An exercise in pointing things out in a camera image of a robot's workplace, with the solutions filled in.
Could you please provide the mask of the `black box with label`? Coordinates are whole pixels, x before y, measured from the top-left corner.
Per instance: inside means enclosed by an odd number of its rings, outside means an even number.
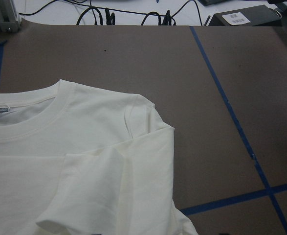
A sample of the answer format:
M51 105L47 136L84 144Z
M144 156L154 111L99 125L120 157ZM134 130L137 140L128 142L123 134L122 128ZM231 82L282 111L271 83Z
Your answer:
M213 15L209 26L281 26L279 12L265 5L258 5Z

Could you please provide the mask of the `cream long-sleeve cat shirt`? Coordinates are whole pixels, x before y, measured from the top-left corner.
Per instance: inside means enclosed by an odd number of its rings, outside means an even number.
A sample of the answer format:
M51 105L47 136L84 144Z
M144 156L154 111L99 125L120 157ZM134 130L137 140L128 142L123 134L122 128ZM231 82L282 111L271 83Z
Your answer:
M194 235L173 160L173 127L139 94L0 94L0 235Z

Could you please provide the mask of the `aluminium frame post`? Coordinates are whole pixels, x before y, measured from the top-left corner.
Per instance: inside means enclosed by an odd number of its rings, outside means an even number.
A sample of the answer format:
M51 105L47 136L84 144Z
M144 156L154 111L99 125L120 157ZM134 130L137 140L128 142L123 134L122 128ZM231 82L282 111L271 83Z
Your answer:
M21 28L21 18L12 0L0 0L0 32L14 33Z

